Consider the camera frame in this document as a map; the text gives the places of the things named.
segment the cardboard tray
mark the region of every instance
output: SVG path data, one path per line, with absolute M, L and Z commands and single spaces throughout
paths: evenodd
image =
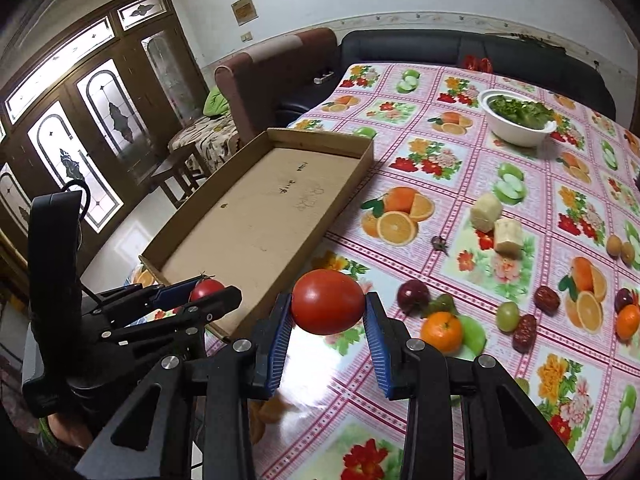
M 159 283 L 206 274 L 242 291 L 210 328 L 248 336 L 268 315 L 373 162 L 373 141 L 269 129 L 186 200 L 140 256 Z

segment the green pillow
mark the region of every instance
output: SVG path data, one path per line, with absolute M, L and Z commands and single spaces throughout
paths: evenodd
M 217 86 L 214 86 L 204 101 L 202 113 L 207 117 L 213 117 L 229 113 L 229 101 L 220 93 Z

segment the wooden coffee table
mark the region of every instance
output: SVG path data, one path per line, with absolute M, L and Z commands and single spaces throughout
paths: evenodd
M 200 187 L 196 178 L 186 165 L 186 161 L 191 155 L 196 159 L 203 175 L 207 178 L 210 177 L 211 172 L 209 171 L 209 167 L 207 166 L 204 158 L 200 155 L 200 152 L 196 149 L 195 142 L 185 144 L 171 152 L 171 154 L 160 164 L 160 166 L 158 166 L 150 177 L 151 184 L 159 186 L 175 208 L 180 207 L 180 204 L 186 198 L 190 197 L 195 189 Z M 173 194 L 169 186 L 166 184 L 166 181 L 171 177 L 175 177 L 178 184 L 184 191 L 184 196 L 180 199 Z

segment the white bowl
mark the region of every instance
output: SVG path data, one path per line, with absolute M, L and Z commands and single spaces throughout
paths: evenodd
M 519 101 L 534 101 L 534 99 L 516 94 L 516 92 L 511 92 L 510 90 L 491 89 L 480 92 L 478 101 L 486 115 L 486 122 L 494 134 L 502 140 L 506 140 L 516 146 L 522 146 L 523 148 L 532 148 L 540 145 L 548 134 L 556 130 L 557 125 L 555 121 L 549 121 L 543 130 L 534 130 L 500 117 L 500 115 L 491 110 L 488 105 L 489 99 L 497 95 L 504 95 L 507 98 L 518 99 Z

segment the red date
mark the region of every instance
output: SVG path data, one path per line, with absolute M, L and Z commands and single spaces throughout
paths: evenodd
M 536 330 L 538 322 L 531 314 L 525 314 L 518 322 L 516 330 L 513 332 L 511 345 L 513 349 L 521 354 L 526 354 L 536 342 Z

